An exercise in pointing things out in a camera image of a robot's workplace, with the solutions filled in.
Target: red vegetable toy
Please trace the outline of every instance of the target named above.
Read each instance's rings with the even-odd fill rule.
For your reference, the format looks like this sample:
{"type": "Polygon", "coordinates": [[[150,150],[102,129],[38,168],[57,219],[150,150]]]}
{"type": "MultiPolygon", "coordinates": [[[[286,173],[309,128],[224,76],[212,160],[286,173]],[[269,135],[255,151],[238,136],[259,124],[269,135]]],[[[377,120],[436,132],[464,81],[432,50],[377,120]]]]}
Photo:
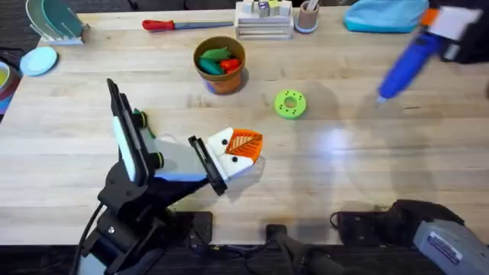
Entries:
{"type": "Polygon", "coordinates": [[[221,68],[226,72],[226,73],[232,73],[239,67],[239,59],[238,58],[233,58],[230,60],[223,60],[220,63],[221,68]]]}

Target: blue cloth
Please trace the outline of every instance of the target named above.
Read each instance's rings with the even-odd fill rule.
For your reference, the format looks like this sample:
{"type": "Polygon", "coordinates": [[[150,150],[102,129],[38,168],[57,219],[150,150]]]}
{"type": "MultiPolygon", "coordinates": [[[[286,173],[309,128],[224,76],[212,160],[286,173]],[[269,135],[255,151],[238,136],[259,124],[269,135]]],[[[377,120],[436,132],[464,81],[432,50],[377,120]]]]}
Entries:
{"type": "Polygon", "coordinates": [[[7,108],[8,108],[8,105],[10,104],[10,101],[12,100],[12,97],[14,97],[14,95],[9,95],[4,100],[0,101],[0,114],[3,115],[7,112],[7,108]]]}
{"type": "Polygon", "coordinates": [[[360,0],[343,17],[349,31],[408,33],[417,25],[428,0],[360,0]]]}

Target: black cable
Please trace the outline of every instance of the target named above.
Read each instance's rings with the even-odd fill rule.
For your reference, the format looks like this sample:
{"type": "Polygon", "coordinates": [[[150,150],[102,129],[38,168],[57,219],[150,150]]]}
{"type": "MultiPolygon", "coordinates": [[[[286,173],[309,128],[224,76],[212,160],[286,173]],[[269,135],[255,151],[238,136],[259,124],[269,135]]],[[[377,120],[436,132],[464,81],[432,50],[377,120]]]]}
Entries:
{"type": "Polygon", "coordinates": [[[240,258],[243,258],[243,254],[241,254],[240,252],[238,251],[226,251],[226,253],[228,252],[231,252],[231,253],[234,253],[235,256],[233,257],[230,257],[228,255],[225,255],[224,257],[215,257],[212,252],[215,252],[213,249],[211,249],[210,247],[208,246],[204,246],[204,251],[198,251],[195,247],[193,247],[192,245],[188,245],[188,248],[197,256],[199,257],[204,257],[204,258],[208,258],[208,259],[211,259],[211,260],[235,260],[235,259],[240,259],[240,258]]]}
{"type": "Polygon", "coordinates": [[[90,217],[89,222],[86,224],[85,229],[83,229],[82,236],[80,237],[78,246],[76,247],[75,257],[73,258],[73,263],[71,265],[70,275],[76,275],[76,273],[78,272],[79,258],[82,253],[83,242],[86,240],[86,236],[89,234],[89,230],[92,227],[93,222],[97,218],[97,215],[99,215],[100,210],[102,210],[101,203],[99,203],[99,206],[97,206],[92,214],[92,217],[90,217]]]}
{"type": "Polygon", "coordinates": [[[282,255],[285,258],[285,261],[287,262],[287,268],[289,269],[289,274],[290,275],[296,275],[296,269],[293,266],[293,261],[290,258],[290,255],[287,252],[287,249],[285,248],[285,244],[282,241],[275,240],[275,242],[277,243],[278,247],[282,251],[282,255]]]}
{"type": "Polygon", "coordinates": [[[250,260],[250,259],[251,259],[251,257],[246,257],[246,258],[244,259],[244,268],[246,268],[246,270],[247,270],[249,273],[253,274],[253,275],[263,275],[262,273],[258,273],[257,271],[255,271],[255,270],[251,269],[251,267],[250,267],[250,266],[249,266],[249,264],[248,264],[248,260],[250,260]]]}
{"type": "Polygon", "coordinates": [[[39,273],[42,273],[44,271],[50,270],[51,268],[58,267],[58,266],[62,265],[63,263],[64,263],[64,260],[60,260],[59,262],[57,262],[55,264],[51,264],[47,267],[38,267],[35,269],[30,269],[30,270],[14,270],[13,273],[10,273],[10,274],[11,275],[39,274],[39,273]]]}
{"type": "Polygon", "coordinates": [[[258,254],[258,253],[262,252],[263,250],[267,249],[268,246],[270,245],[270,243],[271,243],[270,241],[267,241],[266,243],[264,243],[264,244],[256,247],[255,249],[253,249],[253,250],[246,250],[246,251],[243,251],[243,253],[244,253],[244,255],[246,257],[252,257],[255,254],[258,254]]]}
{"type": "MultiPolygon", "coordinates": [[[[337,225],[337,224],[335,224],[335,223],[333,222],[333,218],[334,218],[334,217],[336,217],[338,214],[340,214],[340,213],[342,213],[342,212],[346,212],[346,211],[337,211],[337,212],[333,212],[333,213],[332,213],[332,214],[329,216],[329,223],[330,223],[330,224],[331,224],[331,226],[332,226],[334,229],[336,229],[336,230],[338,230],[338,225],[337,225]]],[[[364,217],[364,218],[368,218],[369,220],[372,220],[372,219],[379,219],[379,218],[374,218],[374,217],[372,217],[371,215],[362,215],[362,214],[360,214],[360,213],[355,213],[355,215],[356,215],[357,217],[364,217]]]]}
{"type": "Polygon", "coordinates": [[[22,50],[21,48],[12,48],[12,47],[0,47],[0,61],[7,63],[7,65],[13,67],[17,71],[19,70],[19,67],[17,66],[17,63],[20,62],[22,56],[25,55],[25,51],[22,50]],[[10,52],[19,52],[19,54],[11,54],[10,52]],[[6,57],[13,57],[15,59],[15,62],[9,61],[6,57]]]}

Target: blue object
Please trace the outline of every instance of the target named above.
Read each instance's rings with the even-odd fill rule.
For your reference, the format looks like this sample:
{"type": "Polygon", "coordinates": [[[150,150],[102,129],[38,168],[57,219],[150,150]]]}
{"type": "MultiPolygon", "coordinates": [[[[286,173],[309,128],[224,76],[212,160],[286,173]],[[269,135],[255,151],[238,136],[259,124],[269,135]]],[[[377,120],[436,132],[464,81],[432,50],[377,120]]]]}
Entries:
{"type": "Polygon", "coordinates": [[[293,25],[296,28],[296,30],[299,31],[301,34],[310,34],[318,28],[318,21],[316,20],[316,24],[314,25],[314,27],[312,27],[310,29],[305,29],[305,28],[299,27],[299,17],[295,17],[293,20],[293,25]]]}
{"type": "Polygon", "coordinates": [[[28,76],[39,76],[50,70],[58,58],[52,47],[38,47],[21,59],[21,71],[28,76]]]}
{"type": "Polygon", "coordinates": [[[349,31],[409,33],[417,25],[428,0],[360,0],[343,17],[349,31]]]}
{"type": "Polygon", "coordinates": [[[269,8],[270,6],[268,5],[268,2],[258,2],[258,8],[259,9],[265,9],[269,8]]]}
{"type": "Polygon", "coordinates": [[[439,38],[433,34],[422,32],[414,38],[385,76],[377,102],[392,99],[407,88],[438,48],[439,38]]]}
{"type": "Polygon", "coordinates": [[[10,104],[10,101],[12,100],[13,97],[14,97],[14,95],[9,95],[4,100],[0,101],[0,114],[5,114],[5,112],[7,111],[8,105],[10,104]]]}
{"type": "Polygon", "coordinates": [[[42,2],[44,17],[54,30],[69,38],[82,35],[82,22],[65,2],[61,0],[42,0],[42,2]]]}

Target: green plate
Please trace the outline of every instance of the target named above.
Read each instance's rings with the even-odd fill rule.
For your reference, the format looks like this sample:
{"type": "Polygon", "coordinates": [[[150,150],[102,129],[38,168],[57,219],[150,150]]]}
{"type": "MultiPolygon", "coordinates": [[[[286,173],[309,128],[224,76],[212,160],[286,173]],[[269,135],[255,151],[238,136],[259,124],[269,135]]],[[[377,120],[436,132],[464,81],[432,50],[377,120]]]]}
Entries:
{"type": "Polygon", "coordinates": [[[42,0],[27,0],[25,2],[25,11],[27,12],[29,19],[31,19],[31,23],[49,38],[62,38],[61,35],[47,23],[42,6],[42,0]]]}
{"type": "Polygon", "coordinates": [[[306,110],[306,97],[295,90],[282,90],[275,96],[275,111],[286,119],[295,119],[306,110]]]}
{"type": "Polygon", "coordinates": [[[73,38],[82,35],[83,26],[70,7],[61,0],[42,0],[44,17],[58,33],[73,38]]]}

